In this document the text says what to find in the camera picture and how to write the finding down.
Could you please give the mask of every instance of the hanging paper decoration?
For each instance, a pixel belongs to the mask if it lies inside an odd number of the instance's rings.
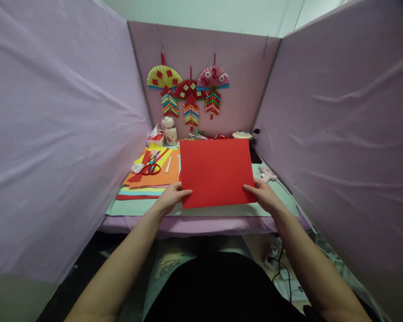
[[[195,80],[189,79],[180,82],[175,90],[175,98],[179,100],[186,100],[184,104],[184,123],[185,125],[191,124],[190,131],[193,126],[198,127],[199,111],[196,101],[204,100],[206,98],[205,91],[197,90]]]
[[[171,90],[176,87],[182,78],[173,68],[166,65],[164,53],[161,53],[161,64],[155,66],[148,74],[148,87],[155,89],[160,88],[163,91],[160,93],[161,106],[163,108],[164,116],[176,116],[179,117],[178,104],[173,98]]]
[[[200,74],[197,81],[197,90],[207,90],[205,112],[210,111],[210,119],[213,114],[219,115],[221,109],[222,95],[218,92],[219,89],[229,88],[230,79],[225,70],[218,66],[210,66]]]

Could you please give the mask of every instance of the wall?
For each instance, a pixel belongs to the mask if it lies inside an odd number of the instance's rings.
[[[0,1],[0,274],[59,283],[151,124],[124,19]]]
[[[344,7],[281,44],[257,149],[403,321],[403,1]]]
[[[164,117],[162,90],[148,88],[146,79],[150,70],[161,64],[161,51],[165,52],[166,65],[175,69],[183,80],[190,78],[190,66],[193,80],[197,80],[203,69],[213,65],[216,53],[217,65],[230,77],[230,88],[219,90],[221,111],[212,120],[204,110],[205,102],[196,102],[200,115],[198,130],[227,136],[238,130],[250,130],[279,38],[132,21],[129,25],[154,124]],[[190,133],[190,125],[184,124],[185,102],[178,101],[179,117],[174,117],[179,138],[188,138]]]
[[[234,0],[232,5],[229,0],[105,2],[129,21],[283,37],[293,31],[296,25],[301,26],[325,14],[343,1]]]

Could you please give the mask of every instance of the yellow paper fan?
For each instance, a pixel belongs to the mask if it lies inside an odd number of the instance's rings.
[[[149,72],[147,84],[150,88],[163,89],[167,86],[171,89],[176,87],[181,81],[182,78],[176,70],[168,66],[159,65]]]

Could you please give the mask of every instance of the pink paper fan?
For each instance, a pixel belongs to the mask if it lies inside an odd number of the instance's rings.
[[[210,66],[202,71],[197,80],[197,89],[228,88],[230,78],[226,71],[219,66]]]

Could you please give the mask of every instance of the light green paper mat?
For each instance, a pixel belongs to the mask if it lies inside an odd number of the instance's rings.
[[[252,164],[254,177],[260,177],[260,171],[256,164]],[[283,204],[298,217],[296,203],[289,195],[288,191],[276,181],[269,181],[269,186],[278,195]],[[143,214],[155,203],[157,199],[141,199],[141,200],[113,200],[106,214],[109,216],[143,216]],[[268,212],[265,212],[257,203],[247,203],[239,205],[221,206],[221,207],[206,207],[182,209],[182,203],[176,205],[175,209],[168,216],[218,216],[218,217],[270,217]]]

